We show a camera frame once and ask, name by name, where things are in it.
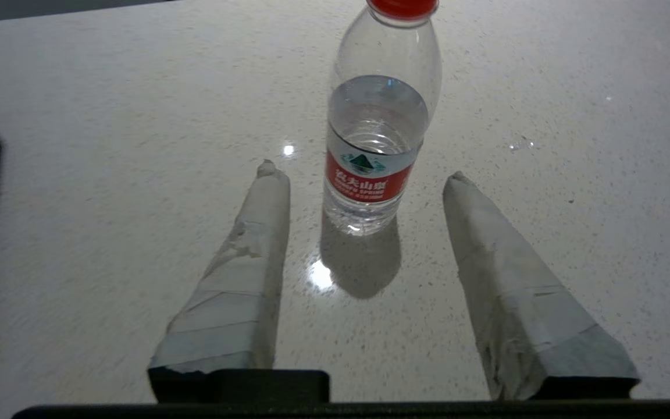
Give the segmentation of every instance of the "water bottle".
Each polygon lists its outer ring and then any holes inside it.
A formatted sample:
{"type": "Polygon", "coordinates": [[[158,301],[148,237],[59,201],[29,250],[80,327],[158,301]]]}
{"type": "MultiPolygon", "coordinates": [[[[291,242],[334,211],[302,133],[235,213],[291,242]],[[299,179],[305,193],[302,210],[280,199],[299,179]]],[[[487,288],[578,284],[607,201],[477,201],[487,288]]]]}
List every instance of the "water bottle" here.
{"type": "Polygon", "coordinates": [[[328,103],[323,209],[344,233],[394,218],[441,90],[438,0],[367,0],[340,43],[328,103]]]}

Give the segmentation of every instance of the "water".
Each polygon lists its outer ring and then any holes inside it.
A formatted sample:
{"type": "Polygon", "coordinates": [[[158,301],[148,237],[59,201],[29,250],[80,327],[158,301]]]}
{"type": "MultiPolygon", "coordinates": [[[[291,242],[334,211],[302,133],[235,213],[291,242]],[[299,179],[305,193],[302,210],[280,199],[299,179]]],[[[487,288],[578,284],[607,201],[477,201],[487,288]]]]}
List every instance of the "water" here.
{"type": "Polygon", "coordinates": [[[343,232],[359,236],[375,233],[385,228],[397,212],[403,178],[399,173],[405,169],[409,172],[430,122],[426,104],[407,83],[383,75],[365,75],[333,91],[328,119],[327,150],[343,181],[361,176],[367,187],[375,183],[374,178],[389,179],[391,183],[383,194],[385,201],[362,202],[338,191],[333,185],[337,179],[328,169],[325,213],[343,232]],[[348,159],[353,156],[365,156],[371,164],[365,168],[349,165],[348,159]]]}

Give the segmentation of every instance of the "mountain logo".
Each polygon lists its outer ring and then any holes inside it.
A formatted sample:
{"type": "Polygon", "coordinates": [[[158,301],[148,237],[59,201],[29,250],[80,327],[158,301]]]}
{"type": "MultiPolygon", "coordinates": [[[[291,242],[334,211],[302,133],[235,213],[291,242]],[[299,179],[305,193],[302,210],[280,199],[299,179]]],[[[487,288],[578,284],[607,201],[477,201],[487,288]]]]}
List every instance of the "mountain logo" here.
{"type": "Polygon", "coordinates": [[[378,159],[369,160],[364,154],[354,156],[353,154],[340,154],[340,160],[362,175],[368,175],[372,172],[383,172],[386,167],[378,159]]]}

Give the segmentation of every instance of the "quartz countertop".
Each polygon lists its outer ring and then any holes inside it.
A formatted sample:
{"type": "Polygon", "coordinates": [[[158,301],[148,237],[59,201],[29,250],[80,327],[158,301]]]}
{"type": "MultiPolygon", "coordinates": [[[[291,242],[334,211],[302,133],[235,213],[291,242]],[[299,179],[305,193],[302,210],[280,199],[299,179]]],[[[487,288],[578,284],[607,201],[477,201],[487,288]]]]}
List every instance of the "quartz countertop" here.
{"type": "Polygon", "coordinates": [[[0,417],[150,403],[146,367],[264,158],[291,233],[277,368],[334,401],[484,400],[441,206],[462,170],[670,397],[670,0],[442,2],[438,109],[398,222],[322,226],[325,104],[362,2],[0,22],[0,417]]]}

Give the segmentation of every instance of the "red bottle cap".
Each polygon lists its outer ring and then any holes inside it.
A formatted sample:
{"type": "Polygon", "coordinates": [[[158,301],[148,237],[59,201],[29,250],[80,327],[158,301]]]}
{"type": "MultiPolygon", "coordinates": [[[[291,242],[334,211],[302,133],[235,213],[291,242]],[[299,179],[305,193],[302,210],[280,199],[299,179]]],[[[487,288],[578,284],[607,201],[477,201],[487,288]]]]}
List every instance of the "red bottle cap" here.
{"type": "Polygon", "coordinates": [[[439,0],[367,0],[370,7],[392,19],[418,20],[430,16],[439,0]]]}

